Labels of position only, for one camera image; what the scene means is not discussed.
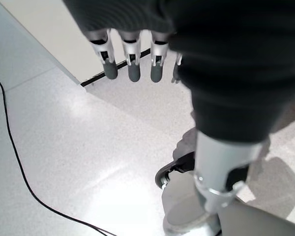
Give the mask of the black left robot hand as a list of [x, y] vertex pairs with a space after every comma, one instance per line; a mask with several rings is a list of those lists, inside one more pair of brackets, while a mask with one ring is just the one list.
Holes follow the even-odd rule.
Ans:
[[228, 205], [295, 98], [295, 0], [66, 0], [81, 32], [168, 33], [182, 56], [198, 130], [195, 185], [207, 212]]

